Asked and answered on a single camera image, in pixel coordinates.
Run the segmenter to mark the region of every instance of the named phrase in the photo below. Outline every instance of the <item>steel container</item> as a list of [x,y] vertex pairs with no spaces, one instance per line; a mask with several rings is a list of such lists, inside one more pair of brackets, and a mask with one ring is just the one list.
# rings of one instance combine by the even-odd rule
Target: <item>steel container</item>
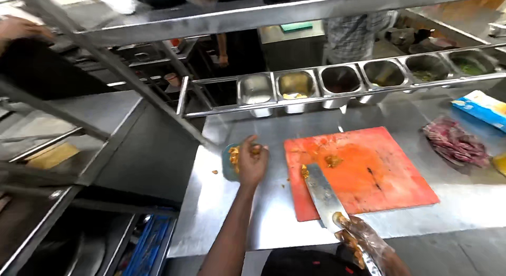
[[348,104],[351,97],[339,96],[365,91],[364,83],[354,64],[329,65],[317,68],[318,82],[323,97],[336,97],[322,102],[323,108],[340,108]]
[[[397,58],[399,62],[408,70],[409,79],[416,84],[424,84],[436,80],[445,80],[454,78],[454,73],[443,58],[437,54],[423,54],[404,56]],[[431,76],[428,78],[419,78],[415,75],[416,72],[430,72]],[[413,93],[415,90],[406,90],[406,93]]]
[[[455,74],[461,79],[482,77],[490,73],[504,72],[504,70],[498,65],[496,59],[478,49],[447,51],[442,52],[441,56],[451,66]],[[469,70],[465,70],[465,66],[472,66],[472,69],[479,71],[479,73],[469,72]],[[497,83],[497,79],[484,81],[484,83],[494,85]]]
[[371,95],[359,99],[363,104],[381,102],[388,93],[373,94],[380,89],[395,89],[411,83],[406,70],[396,59],[379,59],[357,63],[364,78],[367,91]]
[[[272,104],[276,103],[276,91],[272,72],[261,72],[242,75],[237,79],[237,104]],[[273,108],[256,109],[250,111],[251,115],[261,118],[272,115]]]
[[[320,91],[316,83],[313,70],[301,69],[292,71],[274,72],[276,82],[276,94],[279,100],[304,99],[295,98],[297,95],[304,95],[307,98],[320,97]],[[285,112],[288,114],[302,113],[306,110],[307,104],[297,104],[286,106]]]

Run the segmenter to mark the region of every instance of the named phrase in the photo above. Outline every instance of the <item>knife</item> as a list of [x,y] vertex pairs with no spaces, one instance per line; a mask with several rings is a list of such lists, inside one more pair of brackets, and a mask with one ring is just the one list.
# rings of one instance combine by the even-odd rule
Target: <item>knife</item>
[[308,164],[307,168],[309,176],[305,179],[306,186],[308,187],[309,194],[311,194],[311,198],[313,199],[313,203],[315,204],[323,225],[333,234],[341,231],[343,228],[334,223],[332,215],[334,215],[335,212],[341,212],[343,216],[350,219],[343,204],[341,204],[338,197],[335,195],[330,183],[323,175],[320,166],[317,163],[312,163]]

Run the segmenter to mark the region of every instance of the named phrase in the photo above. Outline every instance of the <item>box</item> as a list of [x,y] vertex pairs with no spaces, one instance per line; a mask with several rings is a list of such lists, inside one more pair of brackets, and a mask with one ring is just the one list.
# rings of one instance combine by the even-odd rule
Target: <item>box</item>
[[506,103],[475,90],[453,100],[452,105],[506,132]]

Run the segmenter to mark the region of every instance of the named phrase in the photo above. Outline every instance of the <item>green herbs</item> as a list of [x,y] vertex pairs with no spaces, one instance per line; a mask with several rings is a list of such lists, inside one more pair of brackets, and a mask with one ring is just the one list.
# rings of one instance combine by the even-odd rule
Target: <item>green herbs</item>
[[420,79],[421,81],[425,81],[425,82],[438,80],[437,75],[428,71],[428,70],[414,71],[413,76],[415,78]]
[[474,62],[467,59],[455,59],[453,62],[460,68],[462,72],[468,75],[482,75],[485,72]]

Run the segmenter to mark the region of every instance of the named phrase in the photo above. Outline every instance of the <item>cutting board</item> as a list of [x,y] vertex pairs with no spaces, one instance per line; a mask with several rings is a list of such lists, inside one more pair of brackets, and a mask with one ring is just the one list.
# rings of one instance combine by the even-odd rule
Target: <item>cutting board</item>
[[[429,205],[438,196],[384,127],[284,142],[295,213],[300,222],[319,219],[302,164],[318,163],[348,214]],[[326,156],[343,161],[328,167]]]

